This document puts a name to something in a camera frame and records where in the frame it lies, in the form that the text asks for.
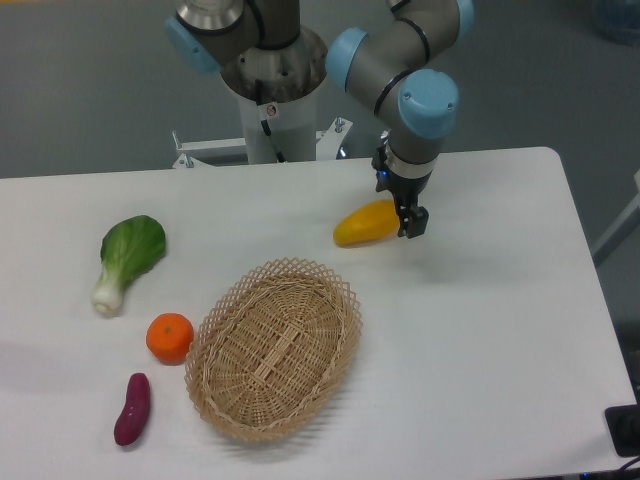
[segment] woven basket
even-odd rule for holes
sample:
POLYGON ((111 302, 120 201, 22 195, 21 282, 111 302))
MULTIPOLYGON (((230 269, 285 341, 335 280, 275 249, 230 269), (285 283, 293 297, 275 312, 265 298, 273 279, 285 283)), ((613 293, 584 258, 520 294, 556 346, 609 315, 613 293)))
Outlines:
POLYGON ((311 420, 335 392, 360 339, 349 284, 313 261, 282 259, 243 276, 198 329, 186 361, 200 416, 246 441, 311 420))

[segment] bok choy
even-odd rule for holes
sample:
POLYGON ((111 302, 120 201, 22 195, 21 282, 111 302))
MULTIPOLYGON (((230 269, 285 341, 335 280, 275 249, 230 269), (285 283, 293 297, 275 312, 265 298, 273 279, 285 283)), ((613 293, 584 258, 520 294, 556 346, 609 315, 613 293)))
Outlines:
POLYGON ((102 274, 91 293, 96 310, 113 314, 122 305, 125 290, 165 255, 162 225, 146 215, 113 226, 102 239, 102 274))

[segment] blue object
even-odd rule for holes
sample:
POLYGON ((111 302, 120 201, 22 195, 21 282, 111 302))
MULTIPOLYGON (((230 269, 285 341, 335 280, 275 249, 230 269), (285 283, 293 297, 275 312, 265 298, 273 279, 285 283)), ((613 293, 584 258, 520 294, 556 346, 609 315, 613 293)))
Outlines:
POLYGON ((215 73, 220 64, 207 52, 189 31, 174 17, 164 24, 165 32, 180 55, 199 73, 215 73))
POLYGON ((640 46, 640 0, 591 0, 591 17, 609 38, 640 46))
POLYGON ((455 128, 458 100, 458 87, 448 75, 418 70, 402 82, 398 109, 405 125, 415 134, 437 139, 455 128))
POLYGON ((471 31, 473 22, 475 21, 476 12, 473 7, 473 0, 457 0, 458 10, 460 11, 460 30, 458 30, 458 38, 456 42, 471 31))
POLYGON ((338 35, 327 54, 326 69, 331 79, 347 91, 347 77, 353 57, 367 32, 359 28, 349 28, 338 35))

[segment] yellow bell pepper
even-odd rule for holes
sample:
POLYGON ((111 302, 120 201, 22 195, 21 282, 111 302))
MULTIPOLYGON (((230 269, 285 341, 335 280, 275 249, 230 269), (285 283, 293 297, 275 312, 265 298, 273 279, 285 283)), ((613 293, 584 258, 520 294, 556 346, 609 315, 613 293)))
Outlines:
POLYGON ((339 247, 349 247, 381 240, 397 232, 399 227, 393 200, 377 200, 343 219, 333 230, 333 241, 339 247))

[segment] green leaf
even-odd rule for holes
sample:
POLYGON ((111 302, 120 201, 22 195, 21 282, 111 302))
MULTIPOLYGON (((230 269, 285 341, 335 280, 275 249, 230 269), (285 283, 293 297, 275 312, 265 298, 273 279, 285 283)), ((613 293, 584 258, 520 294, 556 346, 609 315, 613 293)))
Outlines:
POLYGON ((123 289, 164 257, 167 250, 162 225, 147 215, 124 220, 113 226, 102 239, 100 258, 123 289))

